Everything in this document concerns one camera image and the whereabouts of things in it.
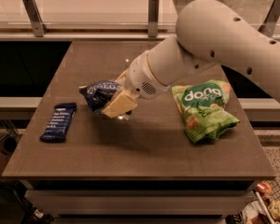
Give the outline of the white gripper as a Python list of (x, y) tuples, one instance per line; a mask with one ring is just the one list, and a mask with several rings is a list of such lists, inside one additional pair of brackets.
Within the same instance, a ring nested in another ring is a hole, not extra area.
[(128, 70), (117, 77), (115, 82), (120, 85), (126, 84), (129, 90), (117, 92), (103, 107), (104, 115), (111, 119), (123, 115), (137, 107), (138, 95), (144, 99), (154, 99), (169, 90), (169, 86), (161, 84), (153, 75), (147, 56), (146, 50), (133, 60)]

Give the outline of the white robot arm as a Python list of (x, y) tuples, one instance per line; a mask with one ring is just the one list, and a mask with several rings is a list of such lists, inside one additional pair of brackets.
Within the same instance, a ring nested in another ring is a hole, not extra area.
[(250, 26), (217, 0), (194, 0), (179, 13), (175, 34), (139, 55), (117, 79), (119, 90), (103, 108), (114, 118), (153, 99), (187, 75), (219, 63), (239, 72), (280, 103), (280, 42)]

